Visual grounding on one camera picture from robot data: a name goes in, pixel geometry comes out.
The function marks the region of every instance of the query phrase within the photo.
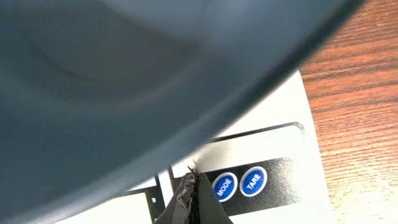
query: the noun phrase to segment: wooden table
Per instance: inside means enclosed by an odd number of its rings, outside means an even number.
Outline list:
[[[398,223],[398,1],[362,8],[301,67],[340,223]]]

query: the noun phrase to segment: black object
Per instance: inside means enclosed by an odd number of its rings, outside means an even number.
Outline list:
[[[360,2],[0,1],[0,222],[55,222],[165,169]]]
[[[214,195],[206,174],[185,174],[155,224],[233,224]]]

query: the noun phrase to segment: scale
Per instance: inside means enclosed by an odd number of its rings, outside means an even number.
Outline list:
[[[296,71],[194,153],[120,196],[59,223],[152,223],[188,167],[208,176],[235,224],[335,222],[307,96]]]

